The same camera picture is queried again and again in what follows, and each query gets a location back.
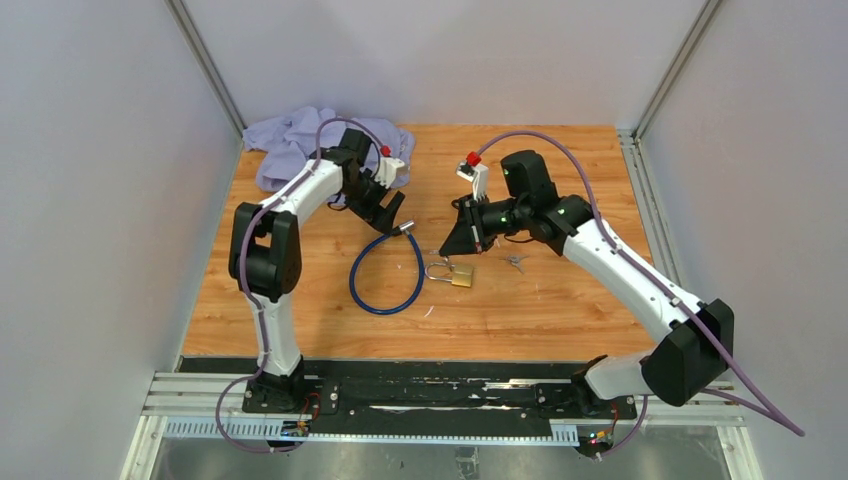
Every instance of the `white wall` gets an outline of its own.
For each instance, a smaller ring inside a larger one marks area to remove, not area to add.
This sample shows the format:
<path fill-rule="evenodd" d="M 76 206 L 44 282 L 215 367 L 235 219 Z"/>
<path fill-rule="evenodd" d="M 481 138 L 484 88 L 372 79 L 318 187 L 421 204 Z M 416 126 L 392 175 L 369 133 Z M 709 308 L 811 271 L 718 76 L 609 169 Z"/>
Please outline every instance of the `white wall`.
<path fill-rule="evenodd" d="M 245 121 L 638 120 L 703 0 L 186 0 Z"/>
<path fill-rule="evenodd" d="M 0 478 L 117 478 L 238 142 L 162 1 L 0 2 Z"/>
<path fill-rule="evenodd" d="M 845 478 L 848 4 L 725 2 L 645 147 L 686 283 L 808 432 L 752 414 L 765 478 Z"/>

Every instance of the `red connector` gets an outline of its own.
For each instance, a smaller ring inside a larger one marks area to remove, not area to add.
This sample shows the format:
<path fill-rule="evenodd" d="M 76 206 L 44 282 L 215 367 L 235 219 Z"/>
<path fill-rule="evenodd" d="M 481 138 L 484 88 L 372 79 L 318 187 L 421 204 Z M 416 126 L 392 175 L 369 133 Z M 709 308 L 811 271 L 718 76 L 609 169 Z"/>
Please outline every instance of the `red connector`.
<path fill-rule="evenodd" d="M 465 162 L 472 167 L 476 167 L 481 161 L 483 161 L 483 159 L 480 158 L 480 155 L 477 155 L 477 152 L 471 152 L 467 157 L 465 157 Z"/>

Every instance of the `wooden tabletop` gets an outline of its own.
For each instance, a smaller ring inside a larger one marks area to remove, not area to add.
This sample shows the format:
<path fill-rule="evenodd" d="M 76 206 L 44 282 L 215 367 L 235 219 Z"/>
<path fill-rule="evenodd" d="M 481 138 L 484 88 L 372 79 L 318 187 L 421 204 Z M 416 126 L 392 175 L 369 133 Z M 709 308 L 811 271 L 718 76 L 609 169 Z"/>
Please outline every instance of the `wooden tabletop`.
<path fill-rule="evenodd" d="M 417 139 L 411 182 L 397 223 L 414 219 L 425 262 L 456 220 L 450 202 L 470 192 L 454 174 L 465 155 L 493 136 L 519 126 L 407 125 Z M 552 135 L 581 161 L 604 217 L 637 252 L 649 258 L 639 212 L 616 132 L 611 127 L 527 127 Z M 513 137 L 484 155 L 492 167 L 489 197 L 506 198 L 498 162 L 523 149 L 545 157 L 560 195 L 585 196 L 570 162 L 542 140 Z M 256 355 L 257 341 L 247 302 L 227 274 L 233 212 L 258 202 L 254 177 L 264 152 L 242 155 L 186 338 L 184 353 Z M 304 355 L 318 357 L 421 358 L 442 360 L 588 360 L 649 348 L 650 338 L 634 317 L 589 274 L 540 243 L 499 240 L 483 255 L 454 257 L 474 265 L 473 287 L 425 280 L 418 300 L 401 313 L 366 313 L 351 299 L 348 274 L 362 248 L 378 236 L 351 212 L 320 208 L 301 224 L 303 274 L 294 291 L 295 329 Z M 506 260 L 528 255 L 522 274 Z M 360 296 L 388 308 L 403 302 L 416 282 L 409 242 L 392 238 L 363 261 Z"/>

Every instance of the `crumpled cloth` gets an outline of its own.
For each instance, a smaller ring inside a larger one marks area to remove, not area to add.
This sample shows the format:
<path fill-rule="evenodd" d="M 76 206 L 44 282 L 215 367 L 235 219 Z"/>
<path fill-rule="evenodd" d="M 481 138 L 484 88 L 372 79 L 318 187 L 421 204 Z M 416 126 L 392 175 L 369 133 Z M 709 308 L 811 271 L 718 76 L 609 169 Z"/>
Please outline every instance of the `crumpled cloth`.
<path fill-rule="evenodd" d="M 303 107 L 288 115 L 269 118 L 247 127 L 242 135 L 245 148 L 268 152 L 256 172 L 256 185 L 266 192 L 276 192 L 294 178 L 306 165 L 308 157 L 315 152 L 315 132 L 318 125 L 336 116 L 336 112 L 330 108 L 319 111 L 315 107 Z M 415 148 L 415 137 L 411 133 L 381 118 L 354 120 L 368 127 L 381 142 L 388 145 L 393 157 L 409 165 L 412 149 Z M 357 127 L 344 122 L 326 125 L 321 131 L 321 147 L 338 145 L 346 128 Z M 372 148 L 368 153 L 365 166 L 372 172 L 376 170 L 376 148 Z M 409 174 L 396 178 L 392 188 L 402 187 L 407 183 Z"/>

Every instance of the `padlock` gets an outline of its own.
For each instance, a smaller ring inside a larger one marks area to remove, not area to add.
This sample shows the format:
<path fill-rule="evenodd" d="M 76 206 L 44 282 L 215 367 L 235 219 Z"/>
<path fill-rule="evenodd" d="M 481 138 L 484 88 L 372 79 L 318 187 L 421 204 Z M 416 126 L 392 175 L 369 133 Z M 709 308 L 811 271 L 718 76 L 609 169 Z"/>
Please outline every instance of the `padlock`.
<path fill-rule="evenodd" d="M 447 267 L 451 271 L 450 278 L 434 277 L 430 275 L 430 267 Z M 474 280 L 474 266 L 468 264 L 450 264 L 447 262 L 433 262 L 424 268 L 424 275 L 430 280 L 438 280 L 440 282 L 450 282 L 451 285 L 457 287 L 471 287 L 471 282 Z"/>

